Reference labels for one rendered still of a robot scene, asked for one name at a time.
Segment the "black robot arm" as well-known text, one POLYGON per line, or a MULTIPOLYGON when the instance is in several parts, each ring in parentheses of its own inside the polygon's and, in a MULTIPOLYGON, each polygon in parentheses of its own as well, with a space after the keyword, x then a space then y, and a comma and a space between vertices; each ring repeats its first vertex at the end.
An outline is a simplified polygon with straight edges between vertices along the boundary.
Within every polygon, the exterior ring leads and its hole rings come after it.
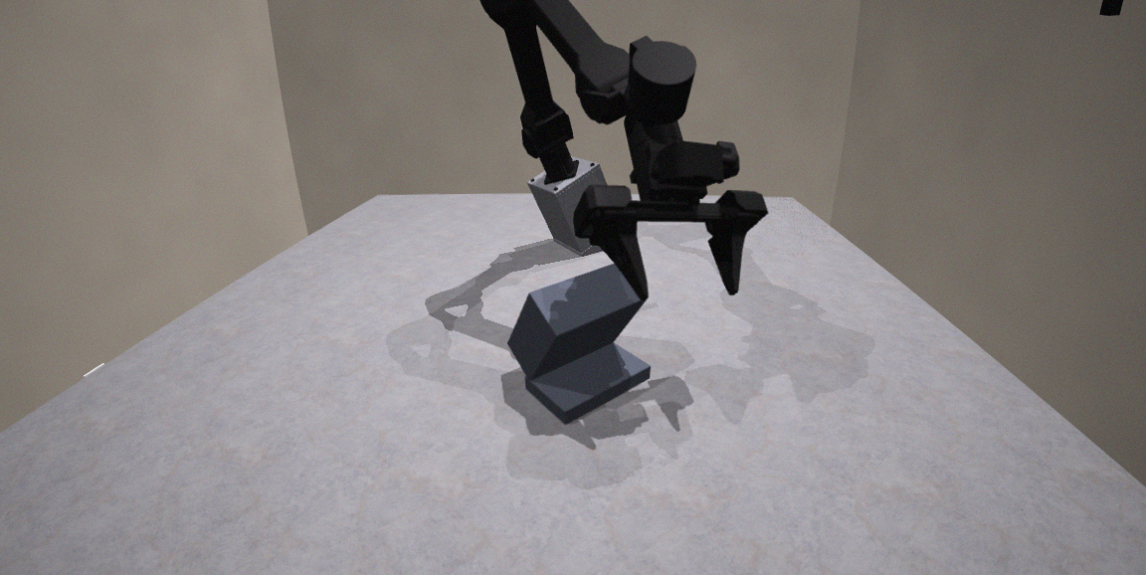
POLYGON ((584 113, 604 124, 626 116, 629 153, 652 137, 681 140, 659 153, 650 152, 644 171, 647 195, 661 191, 658 184, 704 187, 696 191, 702 199, 706 186, 723 183, 739 172, 733 142, 681 139, 677 121, 685 113, 696 70, 694 55, 686 46, 654 42, 644 36, 629 44, 628 55, 601 40, 570 0, 479 1, 505 31, 525 100, 523 148, 545 165, 544 186, 575 178, 579 160, 572 160, 565 143, 573 139, 570 115, 552 99, 536 26, 575 74, 584 113))

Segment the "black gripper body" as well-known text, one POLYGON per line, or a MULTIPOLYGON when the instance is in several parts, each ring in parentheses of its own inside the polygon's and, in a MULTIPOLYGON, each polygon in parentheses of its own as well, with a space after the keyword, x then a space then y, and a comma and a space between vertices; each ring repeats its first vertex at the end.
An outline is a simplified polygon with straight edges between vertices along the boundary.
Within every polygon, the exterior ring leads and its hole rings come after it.
POLYGON ((661 152, 677 141, 681 140, 652 137, 639 143, 631 153, 634 170, 629 179, 631 184, 638 184, 639 200, 631 200, 631 190, 627 186, 588 186, 574 211, 575 236, 590 238, 609 211, 638 211, 638 222, 701 222, 709 235, 716 235, 736 214, 759 213, 759 221, 763 220, 768 214, 766 200, 762 194, 755 191, 728 190, 715 203, 699 203, 696 191, 704 190, 704 187, 658 184, 661 191, 656 191, 652 197, 647 195, 644 171, 650 152, 661 152))

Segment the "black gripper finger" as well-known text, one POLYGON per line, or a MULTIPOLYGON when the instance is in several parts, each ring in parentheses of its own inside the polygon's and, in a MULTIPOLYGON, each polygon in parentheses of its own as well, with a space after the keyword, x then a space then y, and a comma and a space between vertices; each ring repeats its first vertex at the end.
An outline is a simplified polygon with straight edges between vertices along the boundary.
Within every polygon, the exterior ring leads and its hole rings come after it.
POLYGON ((638 241, 638 211, 609 211, 589 241, 591 246, 599 246, 623 273, 639 300, 647 299, 647 276, 638 241))
POLYGON ((741 245, 744 245, 747 233, 758 222, 758 214, 736 214, 728 225, 722 226, 719 233, 708 241, 711 252, 719 268, 719 276, 723 281, 729 296, 738 293, 741 270, 741 245))

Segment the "blue-grey sloped panel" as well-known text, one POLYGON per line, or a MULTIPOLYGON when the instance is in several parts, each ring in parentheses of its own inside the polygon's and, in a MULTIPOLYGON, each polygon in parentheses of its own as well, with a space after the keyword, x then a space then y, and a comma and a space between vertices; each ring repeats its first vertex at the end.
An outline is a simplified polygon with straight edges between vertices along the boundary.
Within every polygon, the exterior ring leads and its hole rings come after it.
POLYGON ((531 291, 507 342, 527 392, 567 425, 650 379, 614 342, 644 300, 617 265, 531 291))

